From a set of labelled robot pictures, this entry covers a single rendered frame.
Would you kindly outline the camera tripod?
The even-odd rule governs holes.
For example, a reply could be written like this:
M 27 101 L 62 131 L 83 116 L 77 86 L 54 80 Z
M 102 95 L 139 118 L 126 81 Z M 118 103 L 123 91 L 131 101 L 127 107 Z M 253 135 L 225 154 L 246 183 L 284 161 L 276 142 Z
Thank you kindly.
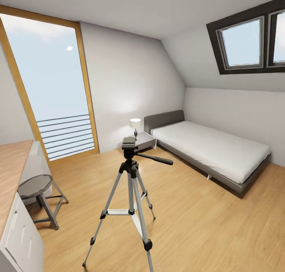
M 108 198 L 106 206 L 101 213 L 100 223 L 98 225 L 96 233 L 95 233 L 94 237 L 92 237 L 90 240 L 90 249 L 89 249 L 89 252 L 88 252 L 87 257 L 85 259 L 85 262 L 82 264 L 82 266 L 85 266 L 85 264 L 86 264 L 87 258 L 89 256 L 91 249 L 92 249 L 92 246 L 94 245 L 95 239 L 97 237 L 97 234 L 98 234 L 98 231 L 100 229 L 100 226 L 102 224 L 103 219 L 107 215 L 130 215 L 135 226 L 136 226 L 136 228 L 137 228 L 137 230 L 138 230 L 138 232 L 139 232 L 139 234 L 140 234 L 140 236 L 141 236 L 141 238 L 142 238 L 142 240 L 143 240 L 144 249 L 146 250 L 146 253 L 147 253 L 150 272 L 154 272 L 152 260 L 151 260 L 151 255 L 150 255 L 150 249 L 152 249 L 153 244 L 152 244 L 151 239 L 148 239 L 148 236 L 147 236 L 147 230 L 146 230 L 146 226 L 145 226 L 145 220 L 144 220 L 143 209 L 142 209 L 142 204 L 141 204 L 144 197 L 146 197 L 146 200 L 148 202 L 148 206 L 149 206 L 149 208 L 153 214 L 153 218 L 156 219 L 156 217 L 154 216 L 154 212 L 152 210 L 152 204 L 150 204 L 150 201 L 148 198 L 148 193 L 145 189 L 145 186 L 143 184 L 142 178 L 141 178 L 140 173 L 139 173 L 139 164 L 137 163 L 137 161 L 132 160 L 132 158 L 134 158 L 134 156 L 137 155 L 137 156 L 153 159 L 157 162 L 165 163 L 168 165 L 173 165 L 173 161 L 170 159 L 153 157 L 153 156 L 145 155 L 142 153 L 137 153 L 135 151 L 135 149 L 139 149 L 139 146 L 135 146 L 135 141 L 137 141 L 137 138 L 135 138 L 135 137 L 123 138 L 122 150 L 124 150 L 124 158 L 126 158 L 126 161 L 123 162 L 120 166 L 118 175 L 116 177 L 116 181 L 112 187 L 112 191 L 110 193 L 110 196 Z M 124 170 L 127 171 L 127 176 L 128 176 L 129 209 L 108 209 L 109 204 L 111 202 L 111 199 L 112 199 L 114 192 L 116 190 L 116 187 L 118 185 L 118 182 L 120 180 L 120 177 L 121 177 Z M 137 179 L 138 179 L 139 184 L 141 186 L 141 189 L 143 191 L 141 193 L 141 195 L 139 194 Z M 135 199 L 136 199 L 135 203 L 133 200 L 133 193 L 135 193 Z M 139 218 L 135 213 L 136 210 L 138 210 Z

